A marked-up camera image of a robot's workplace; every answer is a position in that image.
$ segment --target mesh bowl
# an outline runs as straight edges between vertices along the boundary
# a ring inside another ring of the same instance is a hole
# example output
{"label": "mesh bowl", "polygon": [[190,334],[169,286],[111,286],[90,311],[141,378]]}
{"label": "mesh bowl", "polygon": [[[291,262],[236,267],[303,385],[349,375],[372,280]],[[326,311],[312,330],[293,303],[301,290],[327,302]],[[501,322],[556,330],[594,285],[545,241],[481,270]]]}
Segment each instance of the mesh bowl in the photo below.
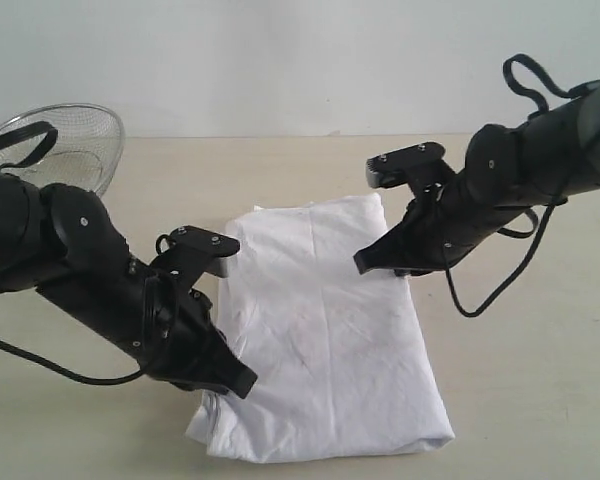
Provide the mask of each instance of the mesh bowl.
{"label": "mesh bowl", "polygon": [[[50,105],[23,113],[0,125],[0,135],[37,121],[47,121],[58,130],[51,151],[35,165],[5,168],[38,187],[66,183],[98,196],[106,191],[124,148],[124,126],[113,111],[99,105],[72,103]],[[0,165],[18,163],[40,143],[41,137],[0,151]]]}

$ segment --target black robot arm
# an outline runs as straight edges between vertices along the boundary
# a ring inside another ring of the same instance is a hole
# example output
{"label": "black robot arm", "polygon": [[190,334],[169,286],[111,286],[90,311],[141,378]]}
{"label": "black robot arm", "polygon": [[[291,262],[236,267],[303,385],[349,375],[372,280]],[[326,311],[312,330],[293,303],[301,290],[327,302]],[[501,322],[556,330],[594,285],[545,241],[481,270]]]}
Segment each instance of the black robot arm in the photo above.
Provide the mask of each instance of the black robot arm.
{"label": "black robot arm", "polygon": [[[0,173],[0,293],[35,288],[140,365],[122,379],[66,376],[115,385],[146,373],[184,390],[244,398],[257,377],[212,324],[209,299],[193,289],[204,272],[223,275],[221,261],[238,252],[238,241],[195,227],[159,240],[147,265],[129,252],[94,193],[64,184],[38,189]],[[1,341],[0,348],[67,372]]]}
{"label": "black robot arm", "polygon": [[[536,73],[552,93],[571,100],[548,110],[539,92],[515,80],[511,73],[515,62]],[[535,252],[553,209],[571,195],[600,189],[600,81],[564,92],[522,54],[505,62],[503,70],[512,90],[534,100],[538,111],[517,128],[483,127],[469,143],[462,171],[453,172],[443,160],[444,148],[436,143],[367,162],[372,187],[406,183],[415,198],[399,224],[355,255],[360,273],[384,268],[399,275],[448,274],[493,233],[524,238],[539,227],[530,255],[514,272],[515,279]],[[548,206],[541,222],[531,210],[536,205]],[[532,220],[532,231],[505,228],[522,214]]]}

